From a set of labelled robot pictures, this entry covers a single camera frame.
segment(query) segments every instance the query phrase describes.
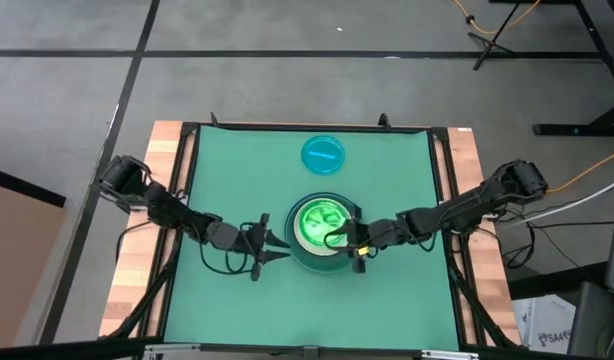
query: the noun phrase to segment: black cable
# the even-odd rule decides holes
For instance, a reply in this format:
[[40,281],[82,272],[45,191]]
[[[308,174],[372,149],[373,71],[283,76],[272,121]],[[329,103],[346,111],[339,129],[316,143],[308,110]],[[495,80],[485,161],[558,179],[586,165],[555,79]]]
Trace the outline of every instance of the black cable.
[[129,208],[129,211],[132,211],[132,212],[142,211],[142,210],[143,210],[143,209],[142,209],[143,207],[148,207],[149,205],[151,205],[151,204],[152,204],[152,202],[148,202],[148,201],[139,201],[139,200],[132,200],[132,201],[129,201],[129,200],[127,200],[125,197],[119,197],[118,199],[113,199],[113,198],[111,198],[111,197],[108,197],[106,194],[104,194],[102,191],[98,190],[97,188],[95,188],[95,187],[94,187],[94,189],[95,189],[96,191],[99,191],[99,192],[98,192],[98,196],[99,196],[101,199],[103,199],[103,200],[105,200],[105,201],[109,201],[109,202],[110,202],[110,203],[112,203],[112,204],[116,204],[116,205],[124,205],[124,206],[126,206],[127,208]]
[[[516,195],[513,195],[513,194],[510,194],[509,196],[511,196],[511,197],[525,198],[525,197],[520,197],[520,196],[516,196]],[[433,238],[432,238],[432,242],[431,242],[431,246],[429,247],[429,250],[428,250],[427,248],[425,248],[424,246],[422,246],[422,244],[421,244],[420,242],[416,241],[416,243],[418,243],[418,246],[420,246],[420,247],[421,247],[423,250],[425,250],[426,252],[431,252],[431,251],[434,249],[434,245],[435,245],[435,243],[436,243],[436,234],[437,234],[437,233],[438,233],[438,231],[440,230],[439,225],[440,225],[441,221],[443,220],[443,217],[445,216],[445,214],[447,214],[447,212],[449,212],[450,210],[453,210],[454,208],[456,208],[456,207],[457,207],[457,206],[459,206],[459,205],[461,205],[461,204],[456,204],[455,206],[450,207],[449,209],[445,210],[445,212],[443,212],[443,214],[440,216],[440,218],[438,219],[438,223],[436,224],[436,230],[434,231],[434,236],[433,236]],[[481,229],[480,227],[479,227],[479,228],[477,228],[477,229],[480,229],[480,230],[486,231],[486,232],[488,232],[490,235],[494,236],[494,237],[495,237],[495,238],[498,240],[498,246],[500,247],[500,249],[502,249],[502,244],[501,244],[500,239],[498,238],[498,236],[496,236],[496,234],[494,234],[494,233],[492,233],[492,232],[490,232],[490,231],[487,231],[487,230],[485,230],[485,229]],[[462,252],[462,249],[454,250],[454,248],[452,247],[451,251],[452,251],[452,253],[454,253],[454,254],[459,254],[460,252]]]
[[477,228],[476,228],[476,230],[478,230],[478,231],[482,231],[482,232],[484,232],[484,233],[487,233],[487,234],[491,235],[491,236],[492,236],[494,239],[496,239],[496,241],[498,242],[498,248],[499,248],[499,249],[502,249],[502,248],[503,248],[503,244],[500,242],[500,238],[498,237],[498,235],[494,234],[494,232],[489,231],[489,230],[487,230],[487,229],[483,229],[483,228],[481,228],[480,226],[479,226],[479,227],[477,227]]
[[303,357],[301,354],[289,354],[289,353],[281,353],[281,352],[276,352],[276,353],[269,353],[270,356],[298,356],[298,357]]
[[255,224],[253,223],[244,223],[240,225],[240,233],[243,236],[243,240],[245,241],[245,245],[247,245],[247,247],[249,248],[249,252],[251,253],[251,256],[255,259],[256,258],[256,253],[254,252],[254,248],[251,246],[251,244],[249,243],[249,240],[247,240],[247,236],[246,236],[246,232],[245,230],[243,230],[243,228],[245,226],[254,226]]
[[[613,191],[613,190],[614,190],[614,187],[613,187],[613,188],[611,188],[611,189],[609,189],[609,190],[607,190],[607,191],[605,191],[603,194],[608,194],[610,191]],[[559,204],[559,205],[552,205],[552,206],[548,206],[548,207],[546,207],[546,208],[544,208],[544,209],[530,211],[530,212],[528,212],[528,213],[524,214],[524,216],[530,216],[530,215],[533,215],[533,214],[536,214],[536,213],[542,213],[542,212],[549,211],[549,210],[552,210],[552,209],[557,209],[557,208],[560,208],[560,207],[563,207],[563,206],[567,206],[567,205],[569,205],[569,204],[573,204],[573,203],[575,203],[575,202],[577,202],[577,201],[580,201],[580,200],[582,200],[582,199],[584,199],[584,198],[586,198],[586,197],[588,197],[588,196],[589,196],[589,195],[587,195],[587,196],[583,196],[583,197],[580,197],[580,198],[578,198],[578,199],[570,200],[570,201],[564,202],[564,203]],[[519,217],[518,217],[518,216],[516,216],[516,217],[509,218],[509,219],[504,219],[504,220],[500,220],[500,219],[499,219],[499,220],[497,220],[497,221],[496,221],[496,223],[506,223],[506,222],[514,221],[514,220],[516,220],[516,219],[518,219],[518,218],[519,218]]]
[[[516,215],[517,217],[520,217],[523,220],[525,219],[525,216],[522,213],[516,212],[515,210],[511,210],[511,209],[506,209],[506,210]],[[510,251],[507,251],[501,254],[502,257],[506,257],[508,255],[514,254],[511,257],[511,259],[509,259],[509,261],[507,261],[507,263],[505,264],[505,266],[509,269],[519,269],[523,267],[525,264],[527,264],[527,262],[529,262],[529,260],[534,255],[534,251],[536,249],[536,233],[534,232],[534,229],[531,228],[531,225],[529,223],[526,224],[526,227],[529,229],[530,243],[528,245],[523,245],[516,249],[510,250]],[[527,250],[525,257],[521,261],[517,262],[516,259],[525,250]]]
[[467,283],[467,280],[463,277],[460,269],[458,268],[458,264],[456,263],[456,259],[453,256],[449,257],[448,270],[450,278],[463,293],[464,298],[467,300],[467,303],[469,303],[474,316],[482,322],[483,327],[489,333],[496,346],[517,347],[515,343],[507,338],[500,327],[496,325],[494,319],[491,318],[489,312],[487,312],[487,309],[485,309],[483,304],[478,299],[478,295],[472,290],[469,283]]
[[134,226],[130,226],[127,229],[123,230],[123,232],[120,233],[120,235],[118,236],[118,240],[116,240],[116,263],[118,263],[118,258],[120,257],[120,248],[122,247],[123,244],[123,238],[125,237],[125,235],[135,229],[138,229],[141,226],[145,226],[147,224],[151,224],[151,221],[145,221],[143,223],[140,223],[138,225],[134,225]]
[[[578,265],[574,260],[572,260],[569,256],[567,256],[567,254],[565,254],[565,252],[562,251],[558,247],[558,245],[556,245],[554,240],[552,240],[551,236],[549,236],[549,234],[547,233],[547,231],[545,231],[545,229],[542,229],[542,228],[537,228],[537,229],[542,231],[543,234],[545,234],[545,236],[547,237],[547,240],[554,246],[554,248],[556,248],[556,251],[558,251],[560,253],[560,255],[562,255],[565,259],[569,260],[570,263],[572,263],[576,268],[578,268],[579,270],[582,271],[582,269],[580,269],[580,265]],[[587,277],[587,279],[590,279],[590,277],[584,271],[583,271],[583,274]]]
[[383,231],[379,232],[378,234],[370,237],[369,239],[363,241],[362,243],[358,244],[357,246],[331,246],[327,242],[327,237],[328,236],[333,236],[333,235],[338,235],[338,234],[329,233],[329,234],[326,234],[325,237],[323,238],[323,244],[325,245],[325,247],[327,249],[333,250],[333,251],[353,251],[353,250],[362,248],[363,246],[367,245],[367,243],[371,242],[375,238],[377,238],[377,237],[379,237],[381,235],[385,235],[386,233],[388,233],[388,232],[390,232],[392,230],[393,230],[392,228],[383,230]]
[[196,238],[198,239],[198,248],[200,249],[200,260],[203,262],[203,265],[205,265],[207,269],[211,270],[212,272],[215,272],[216,274],[220,274],[220,275],[241,275],[241,274],[247,274],[251,272],[251,270],[243,270],[241,272],[228,272],[228,271],[218,270],[215,267],[209,265],[209,263],[207,262],[207,259],[205,259],[205,252],[203,251],[204,246],[200,240],[202,239],[200,237],[200,231],[198,231],[196,226],[194,226],[193,224],[191,225],[191,229],[194,231],[194,235],[196,235]]
[[134,327],[136,327],[136,324],[138,324],[140,318],[143,317],[145,311],[149,309],[150,304],[153,302],[156,295],[158,295],[160,288],[174,272],[174,263],[176,261],[175,259],[178,251],[180,251],[180,243],[174,242],[171,252],[169,253],[169,257],[167,258],[167,262],[165,262],[161,268],[160,272],[154,279],[154,282],[147,288],[147,290],[145,290],[145,294],[143,294],[136,306],[123,320],[120,326],[107,337],[128,337],[131,334],[131,331],[134,329]]
[[176,194],[174,195],[174,197],[176,198],[176,200],[182,200],[185,198],[185,189],[180,189],[178,191],[176,191]]
[[245,269],[245,266],[247,265],[247,258],[247,254],[243,254],[243,262],[240,264],[238,270],[234,270],[232,269],[231,263],[229,262],[229,251],[225,251],[225,267],[231,272],[241,272]]
[[[483,187],[483,189],[481,189],[479,196],[482,195],[485,192],[485,189],[487,189],[487,186],[489,186],[489,182],[487,182],[485,184],[485,186]],[[434,230],[432,230],[432,232],[434,233],[434,235],[432,235],[431,238],[431,244],[429,245],[428,248],[424,247],[422,242],[420,242],[413,234],[411,234],[411,236],[414,238],[414,241],[416,242],[416,244],[418,244],[418,246],[423,249],[423,251],[425,252],[431,252],[432,250],[434,250],[434,247],[436,246],[436,236],[438,235],[438,231],[440,231],[441,228],[441,223],[445,217],[445,215],[447,215],[447,213],[449,213],[451,210],[454,210],[455,208],[457,208],[458,206],[460,206],[462,204],[456,204],[454,206],[450,206],[447,209],[445,209],[445,211],[443,211],[443,213],[440,215],[440,217],[438,218],[438,221],[436,222],[436,225],[434,225]]]
[[154,178],[151,177],[151,171],[149,171],[146,168],[142,168],[142,170],[143,170],[143,184],[147,184],[147,179],[149,179],[150,183],[154,182]]
[[372,254],[372,253],[367,254],[367,257],[368,257],[368,258],[370,258],[370,259],[375,259],[375,258],[376,258],[376,256],[378,256],[378,253],[380,252],[380,249],[379,249],[379,248],[374,248],[374,250],[376,250],[376,252],[375,252],[375,253],[373,253],[373,254]]
[[560,226],[591,226],[591,225],[614,225],[614,221],[588,221],[588,222],[570,222],[570,223],[558,223],[548,225],[532,225],[534,229],[549,229],[552,227]]
[[[469,242],[469,236],[467,236],[467,237],[465,238],[465,243],[468,243],[468,242]],[[458,250],[455,250],[455,249],[454,249],[454,242],[453,242],[453,241],[451,241],[451,242],[449,243],[449,246],[451,247],[450,249],[451,249],[451,253],[452,253],[452,254],[460,254],[460,253],[462,253],[462,252],[463,252],[463,245],[460,243],[460,238],[458,239],[457,243],[460,245],[460,247],[458,248]]]
[[[510,221],[514,221],[516,219],[519,219],[520,216],[518,216],[518,214],[522,214],[525,211],[525,205],[522,205],[520,207],[520,210],[512,210],[509,208],[509,205],[511,204],[506,204],[505,207],[502,210],[502,214],[500,216],[498,216],[497,219],[494,219],[494,224],[503,224],[506,222],[510,222]],[[507,213],[512,213],[516,216],[510,217],[509,219],[502,219],[503,216],[507,215]]]

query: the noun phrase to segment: gray floor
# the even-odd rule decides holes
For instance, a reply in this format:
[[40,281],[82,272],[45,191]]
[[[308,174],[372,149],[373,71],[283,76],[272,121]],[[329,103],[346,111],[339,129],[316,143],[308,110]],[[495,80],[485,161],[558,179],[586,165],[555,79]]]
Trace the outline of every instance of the gray floor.
[[[464,4],[487,28],[509,10],[485,0]],[[605,1],[585,5],[614,56],[613,13]],[[148,0],[0,0],[0,48],[132,49],[148,8]],[[451,0],[170,0],[160,6],[148,49],[478,50],[468,30]],[[554,6],[540,7],[500,42],[524,51],[594,49],[575,9]],[[0,58],[0,169],[69,199],[21,344],[33,341],[46,312],[128,66],[128,59]],[[140,158],[154,120],[206,120],[210,111],[222,121],[362,124],[386,112],[394,124],[471,127],[487,174],[522,158],[535,161],[552,185],[614,151],[614,139],[538,138],[530,129],[536,122],[583,124],[612,107],[614,83],[602,64],[497,61],[479,72],[471,66],[459,60],[145,59],[115,153]],[[613,180],[614,162],[532,208]],[[614,194],[545,223],[613,217]],[[125,222],[120,210],[98,206],[57,341],[97,335]],[[607,257],[610,228],[550,233],[578,264]],[[504,250],[529,240],[522,229],[499,228],[499,234]],[[548,273],[572,266],[538,236],[529,267]]]

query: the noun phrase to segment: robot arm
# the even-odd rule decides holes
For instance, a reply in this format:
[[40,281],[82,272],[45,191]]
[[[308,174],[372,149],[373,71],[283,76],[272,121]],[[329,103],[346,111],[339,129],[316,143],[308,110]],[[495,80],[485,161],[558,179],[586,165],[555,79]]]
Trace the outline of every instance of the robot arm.
[[364,257],[368,248],[381,250],[402,244],[422,244],[435,241],[439,230],[453,233],[471,233],[483,215],[514,203],[528,204],[539,200],[547,190],[547,183],[533,163],[513,161],[499,167],[480,186],[432,208],[415,208],[396,214],[396,220],[381,219],[369,225],[347,220],[328,234],[347,234],[348,245],[333,248],[347,251],[355,259],[354,271],[365,271]]
[[182,229],[200,246],[209,243],[220,250],[251,255],[254,258],[250,274],[253,281],[258,280],[265,263],[289,256],[263,249],[265,244],[289,248],[267,229],[269,214],[262,214],[257,223],[242,224],[239,229],[217,215],[194,211],[153,181],[149,167],[131,156],[116,156],[96,178],[93,187],[101,197],[114,202],[126,213],[146,208],[154,224],[166,229]]

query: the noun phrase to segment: green table mat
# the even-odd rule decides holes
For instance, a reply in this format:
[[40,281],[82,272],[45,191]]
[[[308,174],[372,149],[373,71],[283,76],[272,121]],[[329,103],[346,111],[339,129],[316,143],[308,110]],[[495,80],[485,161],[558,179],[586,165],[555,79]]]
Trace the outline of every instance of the green table mat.
[[[301,161],[305,141],[331,135],[346,152],[340,171],[311,173]],[[434,206],[428,139],[420,134],[230,131],[202,127],[189,206],[238,226],[271,214],[283,238],[285,218],[305,195],[334,192],[357,203],[363,221]],[[207,261],[224,269],[224,253],[206,246]],[[232,255],[232,267],[240,255]],[[198,244],[183,239],[166,342],[375,349],[457,350],[458,340],[443,243],[431,253],[399,246],[335,273],[307,270],[292,258],[263,267],[260,280],[206,269]]]

